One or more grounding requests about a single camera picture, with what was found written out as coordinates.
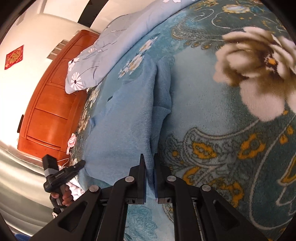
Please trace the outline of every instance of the hand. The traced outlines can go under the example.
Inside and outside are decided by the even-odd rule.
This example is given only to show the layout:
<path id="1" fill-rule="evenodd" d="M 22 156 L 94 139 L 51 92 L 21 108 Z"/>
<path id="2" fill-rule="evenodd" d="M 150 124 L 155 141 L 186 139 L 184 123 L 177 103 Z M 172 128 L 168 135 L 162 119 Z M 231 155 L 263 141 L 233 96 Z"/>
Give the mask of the hand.
<path id="1" fill-rule="evenodd" d="M 66 192 L 64 193 L 63 195 L 63 202 L 62 204 L 65 205 L 65 206 L 70 206 L 74 201 L 73 201 L 73 196 L 71 195 L 71 190 L 70 190 L 70 187 L 66 184 L 66 187 L 65 187 L 65 190 Z M 51 196 L 53 198 L 59 198 L 59 194 L 58 193 L 51 193 Z"/>

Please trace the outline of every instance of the finger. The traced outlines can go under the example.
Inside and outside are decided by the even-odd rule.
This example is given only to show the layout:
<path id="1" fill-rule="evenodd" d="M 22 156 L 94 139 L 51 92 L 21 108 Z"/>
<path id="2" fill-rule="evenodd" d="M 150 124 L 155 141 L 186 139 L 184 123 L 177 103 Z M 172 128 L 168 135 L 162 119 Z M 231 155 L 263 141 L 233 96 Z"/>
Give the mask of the finger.
<path id="1" fill-rule="evenodd" d="M 67 203 L 65 206 L 68 207 L 68 206 L 70 206 L 72 203 L 73 203 L 73 201 Z"/>
<path id="2" fill-rule="evenodd" d="M 73 196 L 72 195 L 70 197 L 64 199 L 63 205 L 66 205 L 66 204 L 70 203 L 71 201 L 73 201 Z"/>
<path id="3" fill-rule="evenodd" d="M 71 193 L 72 193 L 71 190 L 66 191 L 63 195 L 63 199 L 65 200 L 66 198 L 70 197 Z"/>
<path id="4" fill-rule="evenodd" d="M 59 198 L 59 194 L 55 192 L 51 193 L 51 196 L 55 199 Z"/>

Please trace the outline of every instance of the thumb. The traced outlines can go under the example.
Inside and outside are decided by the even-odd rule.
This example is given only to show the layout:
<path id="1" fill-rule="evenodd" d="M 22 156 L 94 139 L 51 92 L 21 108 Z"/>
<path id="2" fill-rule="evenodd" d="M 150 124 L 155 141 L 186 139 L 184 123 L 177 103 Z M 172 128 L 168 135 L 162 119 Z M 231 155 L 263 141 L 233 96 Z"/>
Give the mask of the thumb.
<path id="1" fill-rule="evenodd" d="M 59 194 L 58 193 L 55 193 L 55 192 L 51 193 L 51 196 L 53 198 L 59 198 Z"/>

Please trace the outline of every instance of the wooden headboard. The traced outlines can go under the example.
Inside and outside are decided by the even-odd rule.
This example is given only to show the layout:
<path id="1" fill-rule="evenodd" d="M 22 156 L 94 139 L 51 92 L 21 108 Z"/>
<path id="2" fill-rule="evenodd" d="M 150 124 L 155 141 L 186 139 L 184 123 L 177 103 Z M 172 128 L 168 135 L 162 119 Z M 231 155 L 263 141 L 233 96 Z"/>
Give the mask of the wooden headboard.
<path id="1" fill-rule="evenodd" d="M 81 30 L 61 50 L 39 81 L 20 127 L 18 150 L 42 158 L 69 158 L 67 142 L 77 129 L 86 91 L 65 92 L 68 62 L 91 46 L 98 34 Z"/>

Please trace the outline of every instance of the teal floral blanket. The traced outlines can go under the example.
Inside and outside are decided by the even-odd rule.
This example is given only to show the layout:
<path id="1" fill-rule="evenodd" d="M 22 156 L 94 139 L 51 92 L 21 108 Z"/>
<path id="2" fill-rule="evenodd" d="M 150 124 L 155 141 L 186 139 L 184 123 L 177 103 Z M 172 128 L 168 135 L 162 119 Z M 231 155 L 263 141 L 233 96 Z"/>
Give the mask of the teal floral blanket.
<path id="1" fill-rule="evenodd" d="M 296 210 L 296 46 L 282 23 L 259 0 L 196 1 L 170 16 L 90 89 L 72 163 L 83 153 L 89 117 L 124 79 L 141 74 L 146 54 L 174 59 L 162 162 L 190 185 L 214 187 L 276 240 Z M 125 240 L 173 240 L 172 221 L 170 205 L 131 205 Z"/>

